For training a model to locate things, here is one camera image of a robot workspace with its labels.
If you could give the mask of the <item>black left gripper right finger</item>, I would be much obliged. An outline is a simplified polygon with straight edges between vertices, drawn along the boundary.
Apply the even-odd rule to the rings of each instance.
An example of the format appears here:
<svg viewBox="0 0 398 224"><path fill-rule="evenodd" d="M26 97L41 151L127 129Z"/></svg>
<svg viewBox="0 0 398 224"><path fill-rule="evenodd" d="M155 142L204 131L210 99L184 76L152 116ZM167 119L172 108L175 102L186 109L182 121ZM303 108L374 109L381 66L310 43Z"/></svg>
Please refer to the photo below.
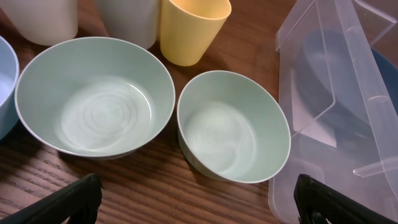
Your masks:
<svg viewBox="0 0 398 224"><path fill-rule="evenodd" d="M298 176L294 200L300 224L397 224L307 174Z"/></svg>

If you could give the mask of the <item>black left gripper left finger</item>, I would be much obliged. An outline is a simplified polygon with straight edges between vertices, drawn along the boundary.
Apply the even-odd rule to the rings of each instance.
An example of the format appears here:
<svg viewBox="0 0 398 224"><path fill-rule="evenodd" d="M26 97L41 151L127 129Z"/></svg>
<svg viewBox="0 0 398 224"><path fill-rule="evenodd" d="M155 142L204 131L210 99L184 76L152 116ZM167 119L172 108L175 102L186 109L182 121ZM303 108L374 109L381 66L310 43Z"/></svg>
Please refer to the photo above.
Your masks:
<svg viewBox="0 0 398 224"><path fill-rule="evenodd" d="M102 183L92 173L9 215L1 224L94 224L102 200Z"/></svg>

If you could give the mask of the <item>dark blue bowl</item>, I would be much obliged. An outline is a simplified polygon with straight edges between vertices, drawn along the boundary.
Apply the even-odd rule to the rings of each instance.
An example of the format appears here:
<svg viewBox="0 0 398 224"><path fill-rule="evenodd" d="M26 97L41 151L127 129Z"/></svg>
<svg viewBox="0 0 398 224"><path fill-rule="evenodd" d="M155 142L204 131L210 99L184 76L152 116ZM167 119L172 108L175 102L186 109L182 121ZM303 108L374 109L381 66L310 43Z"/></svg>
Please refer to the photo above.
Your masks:
<svg viewBox="0 0 398 224"><path fill-rule="evenodd" d="M348 139L373 135L342 34L313 31L295 59L295 81L310 114Z"/></svg>

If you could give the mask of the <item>clear plastic storage container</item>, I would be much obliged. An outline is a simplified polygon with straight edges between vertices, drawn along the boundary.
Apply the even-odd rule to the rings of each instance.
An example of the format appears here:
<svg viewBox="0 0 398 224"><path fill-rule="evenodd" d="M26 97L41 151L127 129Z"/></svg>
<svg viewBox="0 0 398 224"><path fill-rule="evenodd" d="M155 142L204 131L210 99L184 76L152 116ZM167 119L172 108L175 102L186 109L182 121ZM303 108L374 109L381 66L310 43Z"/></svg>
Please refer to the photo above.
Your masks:
<svg viewBox="0 0 398 224"><path fill-rule="evenodd" d="M298 0L276 34L291 150L268 202L297 223L307 174L397 220L397 0Z"/></svg>

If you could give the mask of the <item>light blue bowl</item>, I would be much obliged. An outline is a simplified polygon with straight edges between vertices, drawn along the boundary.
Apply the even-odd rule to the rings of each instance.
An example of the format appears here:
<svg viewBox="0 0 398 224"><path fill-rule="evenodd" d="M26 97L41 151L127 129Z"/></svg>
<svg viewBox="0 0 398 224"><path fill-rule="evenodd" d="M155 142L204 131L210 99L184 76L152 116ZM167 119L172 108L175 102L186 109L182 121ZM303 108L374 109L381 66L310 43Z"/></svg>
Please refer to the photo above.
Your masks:
<svg viewBox="0 0 398 224"><path fill-rule="evenodd" d="M1 139L15 126L17 115L14 93L19 78L19 60L9 42L1 37Z"/></svg>

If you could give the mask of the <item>dark blue plate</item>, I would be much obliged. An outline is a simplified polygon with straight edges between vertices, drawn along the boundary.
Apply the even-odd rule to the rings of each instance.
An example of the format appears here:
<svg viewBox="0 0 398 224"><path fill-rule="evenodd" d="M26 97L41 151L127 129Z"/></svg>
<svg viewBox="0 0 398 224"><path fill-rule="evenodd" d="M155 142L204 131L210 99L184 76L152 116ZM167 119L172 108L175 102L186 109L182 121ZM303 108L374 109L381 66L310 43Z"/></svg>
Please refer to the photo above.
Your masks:
<svg viewBox="0 0 398 224"><path fill-rule="evenodd" d="M385 56L377 50L371 49L382 79L394 106L398 113L398 70Z"/></svg>

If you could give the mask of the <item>large mint green bowl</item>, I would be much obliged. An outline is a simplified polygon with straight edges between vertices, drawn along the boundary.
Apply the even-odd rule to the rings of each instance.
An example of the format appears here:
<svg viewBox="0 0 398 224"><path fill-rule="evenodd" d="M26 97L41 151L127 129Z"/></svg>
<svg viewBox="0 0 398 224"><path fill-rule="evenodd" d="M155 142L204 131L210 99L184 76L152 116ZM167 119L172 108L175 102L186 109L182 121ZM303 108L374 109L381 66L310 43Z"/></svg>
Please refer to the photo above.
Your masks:
<svg viewBox="0 0 398 224"><path fill-rule="evenodd" d="M47 48L23 69L17 114L36 139L90 159L122 157L153 140L175 106L174 81L148 50L110 37Z"/></svg>

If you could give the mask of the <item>small mint green bowl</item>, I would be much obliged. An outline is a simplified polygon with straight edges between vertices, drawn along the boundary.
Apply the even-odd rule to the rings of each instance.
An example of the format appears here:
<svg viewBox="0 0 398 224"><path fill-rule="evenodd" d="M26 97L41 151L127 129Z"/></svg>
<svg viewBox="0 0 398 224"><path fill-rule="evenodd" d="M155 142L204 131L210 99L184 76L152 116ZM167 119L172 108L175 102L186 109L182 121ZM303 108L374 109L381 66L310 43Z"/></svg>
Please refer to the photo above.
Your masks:
<svg viewBox="0 0 398 224"><path fill-rule="evenodd" d="M264 182L289 158L284 112L268 91L238 73L213 70L192 78L178 99L177 123L186 160L215 180Z"/></svg>

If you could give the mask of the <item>light green cup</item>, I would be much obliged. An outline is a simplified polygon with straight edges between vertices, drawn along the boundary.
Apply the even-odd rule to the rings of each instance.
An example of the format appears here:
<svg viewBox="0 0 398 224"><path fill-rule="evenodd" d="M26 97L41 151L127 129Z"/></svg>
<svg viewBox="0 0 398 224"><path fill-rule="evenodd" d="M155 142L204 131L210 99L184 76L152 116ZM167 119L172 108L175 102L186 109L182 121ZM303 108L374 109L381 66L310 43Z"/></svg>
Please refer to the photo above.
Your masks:
<svg viewBox="0 0 398 224"><path fill-rule="evenodd" d="M1 9L27 40L52 46L75 38L77 0L1 0Z"/></svg>

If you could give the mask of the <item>grey cup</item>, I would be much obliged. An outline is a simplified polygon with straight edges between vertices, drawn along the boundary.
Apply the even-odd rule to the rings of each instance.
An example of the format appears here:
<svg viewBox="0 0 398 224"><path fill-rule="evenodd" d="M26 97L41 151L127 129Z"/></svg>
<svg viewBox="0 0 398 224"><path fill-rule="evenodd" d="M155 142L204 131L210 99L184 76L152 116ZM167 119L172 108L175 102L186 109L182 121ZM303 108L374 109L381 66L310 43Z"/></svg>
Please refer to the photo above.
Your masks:
<svg viewBox="0 0 398 224"><path fill-rule="evenodd" d="M144 49L156 42L160 0L95 0L95 4L110 37Z"/></svg>

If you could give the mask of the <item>yellow cup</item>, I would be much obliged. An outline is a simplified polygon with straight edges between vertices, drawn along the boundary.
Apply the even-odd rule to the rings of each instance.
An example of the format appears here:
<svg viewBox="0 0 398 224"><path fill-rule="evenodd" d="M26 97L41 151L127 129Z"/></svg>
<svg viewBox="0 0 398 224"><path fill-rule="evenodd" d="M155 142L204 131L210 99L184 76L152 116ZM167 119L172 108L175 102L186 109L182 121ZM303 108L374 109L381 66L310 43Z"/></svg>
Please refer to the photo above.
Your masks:
<svg viewBox="0 0 398 224"><path fill-rule="evenodd" d="M163 0L160 49L179 66L196 64L231 14L229 0Z"/></svg>

